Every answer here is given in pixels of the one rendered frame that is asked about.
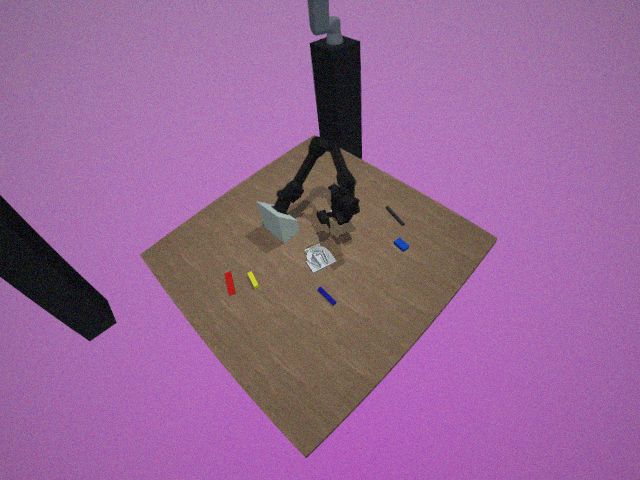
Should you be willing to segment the blue rectangular block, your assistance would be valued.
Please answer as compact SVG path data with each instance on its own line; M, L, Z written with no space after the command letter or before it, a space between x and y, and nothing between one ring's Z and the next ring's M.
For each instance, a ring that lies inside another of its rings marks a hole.
M409 245L406 244L405 241L401 238L398 238L397 240L395 240L394 244L403 252L409 248Z

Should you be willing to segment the blue rectangular bar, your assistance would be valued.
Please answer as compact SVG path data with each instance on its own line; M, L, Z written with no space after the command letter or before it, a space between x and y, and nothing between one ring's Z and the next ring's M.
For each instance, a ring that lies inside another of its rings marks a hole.
M318 292L324 297L326 298L332 305L336 304L336 301L331 298L321 287L318 288Z

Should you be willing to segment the red flat bar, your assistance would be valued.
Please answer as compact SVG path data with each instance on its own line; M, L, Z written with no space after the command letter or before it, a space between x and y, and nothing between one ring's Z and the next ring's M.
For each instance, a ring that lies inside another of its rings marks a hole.
M228 288L228 291L229 291L229 295L236 294L235 293L234 284L233 284L231 271L224 273L224 276L225 276L226 285L227 285L227 288Z

